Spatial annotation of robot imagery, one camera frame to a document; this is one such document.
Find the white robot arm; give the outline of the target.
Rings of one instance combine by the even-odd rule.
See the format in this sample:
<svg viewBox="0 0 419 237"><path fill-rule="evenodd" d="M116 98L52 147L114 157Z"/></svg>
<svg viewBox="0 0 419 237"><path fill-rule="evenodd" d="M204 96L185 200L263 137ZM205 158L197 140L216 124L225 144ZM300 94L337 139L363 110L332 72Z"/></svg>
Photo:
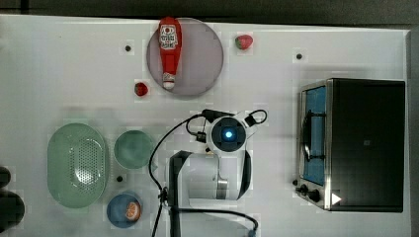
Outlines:
<svg viewBox="0 0 419 237"><path fill-rule="evenodd" d="M252 179L252 158L247 150L249 138L264 118L255 112L231 114L204 110L199 116L207 122L193 134L207 146L204 153L181 150L166 166L170 237L255 237L258 223L248 230L228 215L254 219L230 209L193 207L190 201L239 200Z"/></svg>

